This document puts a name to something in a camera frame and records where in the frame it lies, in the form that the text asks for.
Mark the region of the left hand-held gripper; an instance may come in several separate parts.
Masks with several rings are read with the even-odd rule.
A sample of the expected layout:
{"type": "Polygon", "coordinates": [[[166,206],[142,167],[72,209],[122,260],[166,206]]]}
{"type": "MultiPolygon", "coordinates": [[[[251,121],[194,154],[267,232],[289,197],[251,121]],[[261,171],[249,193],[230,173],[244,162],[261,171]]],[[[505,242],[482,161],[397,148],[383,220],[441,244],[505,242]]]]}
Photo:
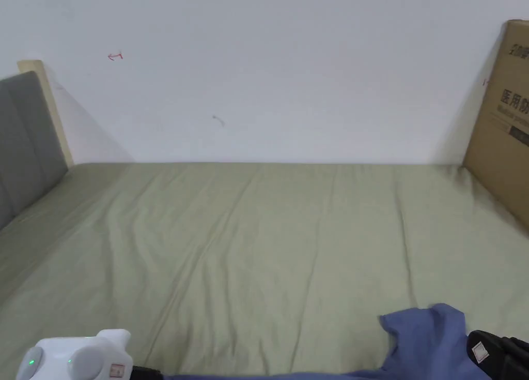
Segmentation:
{"type": "Polygon", "coordinates": [[[134,365],[130,337],[125,329],[104,329],[93,337],[42,339],[25,353],[16,379],[163,379],[134,365]]]}

